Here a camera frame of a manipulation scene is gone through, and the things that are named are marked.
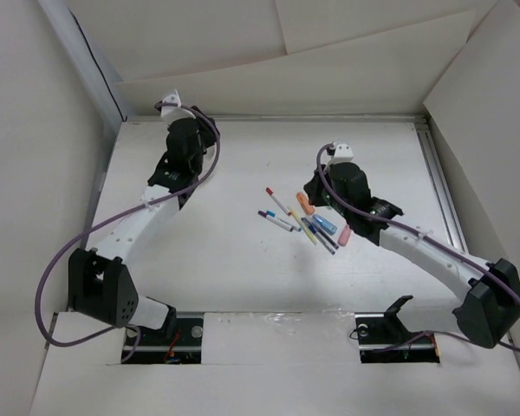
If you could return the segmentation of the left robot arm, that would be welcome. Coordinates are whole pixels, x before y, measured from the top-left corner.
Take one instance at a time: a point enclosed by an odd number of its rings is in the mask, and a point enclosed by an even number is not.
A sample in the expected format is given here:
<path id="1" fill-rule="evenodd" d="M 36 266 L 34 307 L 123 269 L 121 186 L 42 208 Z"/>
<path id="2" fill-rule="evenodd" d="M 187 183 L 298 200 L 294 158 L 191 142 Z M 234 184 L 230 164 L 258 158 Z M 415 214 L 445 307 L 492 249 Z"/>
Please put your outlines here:
<path id="1" fill-rule="evenodd" d="M 153 341 L 163 344 L 175 336 L 176 310 L 139 294 L 130 264 L 210 174 L 204 168 L 205 156 L 219 147 L 220 133 L 215 121 L 196 106 L 160 102 L 156 108 L 171 117 L 166 151 L 146 182 L 139 208 L 117 221 L 94 247 L 70 255 L 68 305 L 115 328 L 145 328 Z"/>

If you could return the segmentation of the purple capped white marker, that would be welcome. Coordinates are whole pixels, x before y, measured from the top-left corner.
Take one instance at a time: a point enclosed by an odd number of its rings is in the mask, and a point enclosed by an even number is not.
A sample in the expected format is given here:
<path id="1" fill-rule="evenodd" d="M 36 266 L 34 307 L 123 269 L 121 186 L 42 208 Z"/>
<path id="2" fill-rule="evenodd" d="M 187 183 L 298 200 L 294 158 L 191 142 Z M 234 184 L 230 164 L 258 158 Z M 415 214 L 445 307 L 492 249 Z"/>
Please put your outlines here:
<path id="1" fill-rule="evenodd" d="M 273 216 L 271 216 L 268 212 L 266 211 L 258 211 L 257 214 L 270 221 L 272 224 L 275 224 L 276 226 L 286 230 L 286 231 L 289 231 L 289 232 L 292 232 L 292 230 L 290 228 L 288 228 L 286 225 L 282 224 L 281 222 L 279 222 L 277 219 L 275 219 Z"/>

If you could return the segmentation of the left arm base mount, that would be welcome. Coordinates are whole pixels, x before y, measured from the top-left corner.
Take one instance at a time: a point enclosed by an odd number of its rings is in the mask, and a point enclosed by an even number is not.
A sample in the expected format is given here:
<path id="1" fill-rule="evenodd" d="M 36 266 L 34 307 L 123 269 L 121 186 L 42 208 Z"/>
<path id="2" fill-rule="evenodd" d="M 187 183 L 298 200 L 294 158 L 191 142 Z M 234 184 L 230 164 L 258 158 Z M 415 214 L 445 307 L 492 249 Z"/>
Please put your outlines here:
<path id="1" fill-rule="evenodd" d="M 177 318 L 173 336 L 169 339 L 142 328 L 137 347 L 136 334 L 126 331 L 121 350 L 123 364 L 135 365 L 197 365 L 202 360 L 204 315 L 184 313 Z"/>

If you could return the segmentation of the dark blue pen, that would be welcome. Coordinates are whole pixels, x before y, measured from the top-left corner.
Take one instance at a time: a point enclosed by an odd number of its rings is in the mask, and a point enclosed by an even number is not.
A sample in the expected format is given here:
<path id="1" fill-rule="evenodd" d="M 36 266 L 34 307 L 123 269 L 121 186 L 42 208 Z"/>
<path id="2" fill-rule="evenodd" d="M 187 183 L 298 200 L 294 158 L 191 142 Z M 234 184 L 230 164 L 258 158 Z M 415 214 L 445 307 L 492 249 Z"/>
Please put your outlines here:
<path id="1" fill-rule="evenodd" d="M 307 218 L 309 223 L 321 234 L 322 238 L 334 249 L 338 250 L 339 245 L 329 236 L 329 234 L 322 229 L 322 227 L 315 222 L 313 218 Z"/>

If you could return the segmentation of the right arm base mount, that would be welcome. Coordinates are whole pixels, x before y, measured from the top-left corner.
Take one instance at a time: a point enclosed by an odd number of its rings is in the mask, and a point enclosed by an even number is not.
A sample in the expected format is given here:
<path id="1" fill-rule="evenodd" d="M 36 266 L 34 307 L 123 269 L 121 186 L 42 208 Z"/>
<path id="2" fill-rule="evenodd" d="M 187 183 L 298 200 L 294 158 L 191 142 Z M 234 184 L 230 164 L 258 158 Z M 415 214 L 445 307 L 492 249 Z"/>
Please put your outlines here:
<path id="1" fill-rule="evenodd" d="M 360 312 L 349 338 L 358 343 L 362 364 L 440 363 L 433 335 L 411 332 L 399 319 L 413 296 L 402 296 L 383 312 Z"/>

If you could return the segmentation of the blue capped white marker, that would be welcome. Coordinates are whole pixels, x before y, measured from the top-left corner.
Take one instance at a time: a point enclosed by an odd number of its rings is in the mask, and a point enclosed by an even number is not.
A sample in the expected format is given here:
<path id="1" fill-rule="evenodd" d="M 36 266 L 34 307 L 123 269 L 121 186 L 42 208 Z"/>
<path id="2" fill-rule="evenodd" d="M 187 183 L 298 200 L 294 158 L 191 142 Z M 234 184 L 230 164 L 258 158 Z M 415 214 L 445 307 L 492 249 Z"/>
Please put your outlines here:
<path id="1" fill-rule="evenodd" d="M 298 226 L 294 226 L 292 223 L 276 216 L 274 214 L 274 218 L 277 219 L 279 222 L 281 222 L 282 224 L 286 225 L 288 228 L 290 228 L 292 231 L 296 231 L 296 232 L 302 232 L 302 229 Z"/>

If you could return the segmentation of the yellow pen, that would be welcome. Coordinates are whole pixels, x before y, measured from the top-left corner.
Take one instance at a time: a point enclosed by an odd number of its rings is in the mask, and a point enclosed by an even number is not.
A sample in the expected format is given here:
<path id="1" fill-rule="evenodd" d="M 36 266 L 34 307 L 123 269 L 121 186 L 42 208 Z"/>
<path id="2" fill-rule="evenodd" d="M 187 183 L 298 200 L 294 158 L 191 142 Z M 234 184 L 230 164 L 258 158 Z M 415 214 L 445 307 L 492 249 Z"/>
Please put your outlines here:
<path id="1" fill-rule="evenodd" d="M 299 215 L 296 213 L 296 211 L 291 207 L 287 206 L 287 211 L 289 212 L 290 216 L 297 222 L 297 224 L 300 226 L 300 228 L 303 230 L 307 238 L 311 241 L 313 245 L 317 245 L 317 240 L 312 233 L 312 231 L 308 228 L 308 226 L 301 220 Z"/>

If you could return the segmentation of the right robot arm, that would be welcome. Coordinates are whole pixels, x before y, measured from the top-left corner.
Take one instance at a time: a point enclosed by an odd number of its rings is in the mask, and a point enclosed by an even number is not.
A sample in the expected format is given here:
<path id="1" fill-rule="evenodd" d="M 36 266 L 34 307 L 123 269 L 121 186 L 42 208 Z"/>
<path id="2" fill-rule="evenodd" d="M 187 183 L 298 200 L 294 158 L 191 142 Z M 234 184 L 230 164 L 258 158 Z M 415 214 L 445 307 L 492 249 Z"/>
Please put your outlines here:
<path id="1" fill-rule="evenodd" d="M 494 348 L 520 319 L 520 282 L 512 263 L 467 255 L 430 231 L 397 221 L 403 211 L 373 196 L 356 164 L 318 164 L 304 191 L 312 205 L 338 212 L 354 234 L 404 257 L 446 286 L 459 300 L 452 315 L 466 341 Z"/>

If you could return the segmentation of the red capped white marker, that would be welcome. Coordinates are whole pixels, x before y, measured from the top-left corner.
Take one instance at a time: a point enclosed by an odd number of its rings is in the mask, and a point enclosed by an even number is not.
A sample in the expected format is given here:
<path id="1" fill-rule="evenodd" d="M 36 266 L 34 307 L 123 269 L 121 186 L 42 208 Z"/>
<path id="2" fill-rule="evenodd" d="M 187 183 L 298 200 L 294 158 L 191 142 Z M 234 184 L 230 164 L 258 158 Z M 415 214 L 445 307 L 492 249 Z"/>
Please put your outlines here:
<path id="1" fill-rule="evenodd" d="M 290 216 L 289 209 L 283 204 L 283 202 L 276 196 L 276 194 L 273 192 L 273 190 L 269 187 L 265 188 L 265 191 L 268 193 L 268 195 L 271 197 L 271 199 L 276 203 L 276 205 L 284 212 L 286 216 Z"/>

